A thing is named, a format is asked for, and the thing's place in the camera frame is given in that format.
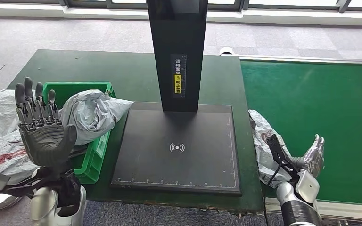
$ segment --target green tabletop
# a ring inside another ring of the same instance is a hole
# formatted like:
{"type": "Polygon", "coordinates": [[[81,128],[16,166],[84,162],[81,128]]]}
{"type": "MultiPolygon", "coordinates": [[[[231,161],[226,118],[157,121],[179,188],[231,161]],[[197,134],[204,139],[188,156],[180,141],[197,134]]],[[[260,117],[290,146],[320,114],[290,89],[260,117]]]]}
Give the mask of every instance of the green tabletop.
{"type": "MultiPolygon", "coordinates": [[[[8,89],[14,89],[27,76],[34,82],[109,81],[118,98],[160,102],[153,54],[38,50],[8,89]]],[[[242,197],[109,188],[124,129],[123,117],[110,134],[99,181],[85,186],[88,199],[217,208],[231,212],[262,211],[261,187],[238,57],[204,56],[199,102],[233,107],[242,197]]]]}
{"type": "Polygon", "coordinates": [[[318,199],[362,204],[362,64],[241,62],[247,102],[301,156],[319,133],[318,199]]]}

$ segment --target gray carpet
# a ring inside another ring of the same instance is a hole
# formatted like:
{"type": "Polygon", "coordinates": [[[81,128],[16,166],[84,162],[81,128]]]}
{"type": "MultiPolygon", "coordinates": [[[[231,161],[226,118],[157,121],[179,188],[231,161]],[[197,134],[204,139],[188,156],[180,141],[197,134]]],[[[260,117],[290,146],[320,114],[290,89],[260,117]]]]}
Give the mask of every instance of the gray carpet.
{"type": "MultiPolygon", "coordinates": [[[[207,24],[205,54],[223,46],[237,54],[362,59],[362,28],[281,27],[207,24]]],[[[4,89],[37,49],[153,52],[149,22],[0,18],[0,89],[4,89]]],[[[0,211],[0,226],[29,226],[29,200],[0,211]]],[[[282,225],[270,215],[270,225],[282,225]]],[[[85,226],[264,226],[264,217],[238,219],[227,212],[176,207],[88,202],[85,226]]]]}

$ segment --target plastic bag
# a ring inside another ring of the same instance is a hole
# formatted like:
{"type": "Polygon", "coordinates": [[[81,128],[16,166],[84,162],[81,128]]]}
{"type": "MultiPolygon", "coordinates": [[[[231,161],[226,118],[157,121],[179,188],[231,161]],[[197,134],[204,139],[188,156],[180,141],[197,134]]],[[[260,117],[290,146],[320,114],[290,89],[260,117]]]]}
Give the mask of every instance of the plastic bag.
{"type": "Polygon", "coordinates": [[[10,176],[10,183],[23,180],[38,167],[24,149],[14,96],[14,90],[0,91],[0,173],[10,176]]]}
{"type": "MultiPolygon", "coordinates": [[[[255,110],[249,110],[249,115],[251,120],[251,125],[254,130],[253,132],[253,142],[256,147],[256,160],[259,165],[259,178],[260,180],[267,184],[270,178],[275,173],[275,170],[278,168],[278,163],[276,163],[268,147],[266,140],[273,134],[277,135],[278,141],[280,142],[281,148],[285,151],[285,154],[291,158],[287,147],[285,146],[284,140],[281,135],[279,135],[268,123],[268,121],[255,110]]],[[[282,182],[289,181],[291,176],[281,168],[277,175],[274,177],[273,181],[270,183],[270,187],[276,188],[282,182]]]]}
{"type": "Polygon", "coordinates": [[[70,97],[59,113],[64,126],[76,126],[75,145],[84,145],[113,129],[132,104],[92,89],[70,97]]]}

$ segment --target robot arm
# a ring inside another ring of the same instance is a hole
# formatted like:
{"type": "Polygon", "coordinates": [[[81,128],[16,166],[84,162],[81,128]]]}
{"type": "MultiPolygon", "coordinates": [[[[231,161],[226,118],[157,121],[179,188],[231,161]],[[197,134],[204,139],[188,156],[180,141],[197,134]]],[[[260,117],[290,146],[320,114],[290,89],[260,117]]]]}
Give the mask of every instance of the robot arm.
{"type": "Polygon", "coordinates": [[[324,164],[324,138],[315,136],[312,147],[300,158],[288,158],[276,135],[267,139],[274,160],[292,177],[277,188],[284,225],[321,226],[321,217],[316,208],[320,185],[316,180],[324,164]]]}
{"type": "Polygon", "coordinates": [[[55,91],[49,92],[46,104],[43,85],[37,84],[35,99],[32,85],[30,78],[16,85],[16,111],[27,154],[40,167],[17,184],[8,184],[10,177],[0,174],[0,193],[29,197],[31,220],[36,226],[81,226],[86,191],[69,163],[77,138],[75,126],[63,126],[55,91]]]}

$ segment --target black cable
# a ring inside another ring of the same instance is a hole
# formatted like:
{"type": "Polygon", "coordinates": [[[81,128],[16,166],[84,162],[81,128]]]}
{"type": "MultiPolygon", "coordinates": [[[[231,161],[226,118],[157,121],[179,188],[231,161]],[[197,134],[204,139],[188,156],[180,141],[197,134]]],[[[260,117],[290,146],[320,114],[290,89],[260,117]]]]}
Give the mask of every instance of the black cable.
{"type": "Polygon", "coordinates": [[[267,189],[270,187],[270,183],[272,182],[272,180],[274,180],[275,175],[277,175],[278,171],[281,169],[282,163],[280,163],[278,165],[278,168],[275,170],[274,174],[271,176],[269,182],[267,183],[267,186],[264,188],[264,192],[263,192],[263,202],[264,202],[264,218],[266,218],[266,224],[267,226],[269,226],[268,224],[268,219],[267,219],[267,210],[266,210],[266,192],[267,189]]]}

